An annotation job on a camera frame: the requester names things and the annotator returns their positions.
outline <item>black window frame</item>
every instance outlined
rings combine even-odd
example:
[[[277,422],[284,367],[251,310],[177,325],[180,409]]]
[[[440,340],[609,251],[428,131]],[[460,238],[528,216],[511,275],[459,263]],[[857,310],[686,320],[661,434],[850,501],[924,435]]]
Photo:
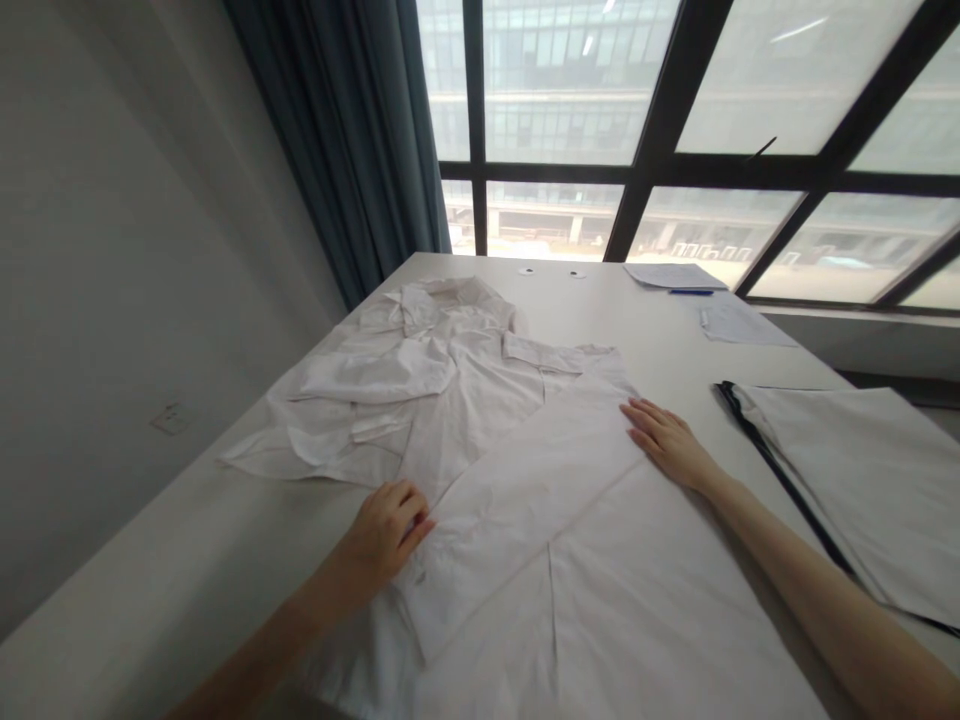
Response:
[[[463,0],[470,160],[440,161],[444,180],[473,187],[476,254],[487,254],[487,182],[622,185],[604,262],[627,259],[650,193],[656,186],[802,193],[793,210],[733,288],[751,303],[824,309],[960,316],[943,308],[901,305],[924,282],[960,257],[960,228],[912,264],[869,303],[748,295],[796,232],[830,193],[960,198],[960,176],[860,172],[849,169],[860,150],[960,25],[960,2],[926,0],[875,71],[823,149],[816,155],[719,155],[676,152],[700,84],[735,0],[683,0],[640,142],[629,166],[486,161],[483,0]]]

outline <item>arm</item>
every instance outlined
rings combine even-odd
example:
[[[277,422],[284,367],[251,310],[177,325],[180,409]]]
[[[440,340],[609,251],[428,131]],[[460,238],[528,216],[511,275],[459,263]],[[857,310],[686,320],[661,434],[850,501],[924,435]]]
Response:
[[[427,512],[426,499],[406,480],[374,491],[317,571],[167,719],[251,713],[310,645],[370,602],[400,571],[433,529]]]
[[[727,475],[683,420],[647,400],[621,410],[634,425],[633,441],[667,477],[707,498],[736,533],[868,717],[960,717],[960,681]]]

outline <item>curtain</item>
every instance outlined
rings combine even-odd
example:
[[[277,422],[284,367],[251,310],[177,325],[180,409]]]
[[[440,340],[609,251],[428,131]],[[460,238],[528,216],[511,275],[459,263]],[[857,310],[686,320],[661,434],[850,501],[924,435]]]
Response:
[[[340,292],[450,252],[415,0],[223,0]]]

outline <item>glass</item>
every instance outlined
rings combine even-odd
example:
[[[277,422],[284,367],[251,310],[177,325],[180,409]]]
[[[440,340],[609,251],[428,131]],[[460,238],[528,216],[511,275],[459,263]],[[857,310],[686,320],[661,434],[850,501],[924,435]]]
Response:
[[[960,222],[960,200],[831,193],[750,291],[871,302]]]
[[[417,18],[437,159],[469,160],[463,3],[417,0]]]
[[[909,307],[960,310],[960,258],[917,288],[903,304]]]
[[[819,152],[921,0],[736,0],[679,152]]]
[[[487,183],[487,254],[600,262],[622,185]]]
[[[679,0],[485,0],[486,154],[629,165]]]
[[[960,174],[960,29],[937,51],[850,167]]]
[[[454,255],[476,255],[477,236],[473,227],[473,183],[443,180],[443,204],[447,208],[450,245]]]
[[[800,196],[655,187],[627,262],[696,263],[733,288]]]

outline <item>white table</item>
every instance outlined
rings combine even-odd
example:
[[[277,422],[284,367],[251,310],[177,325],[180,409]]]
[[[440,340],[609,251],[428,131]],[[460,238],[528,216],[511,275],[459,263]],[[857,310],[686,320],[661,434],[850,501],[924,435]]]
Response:
[[[534,274],[521,275],[524,267]],[[473,274],[524,310],[535,340],[618,347],[634,385],[686,418],[729,472],[819,549],[711,385],[848,387],[830,368],[802,349],[711,343],[676,296],[642,289],[617,265],[417,254],[383,288]],[[312,572],[366,493],[329,481],[270,482],[215,463],[265,420],[261,400],[0,647],[0,717],[156,717]],[[742,564],[832,714],[846,715],[780,601],[752,563]],[[901,622],[960,674],[960,641]]]

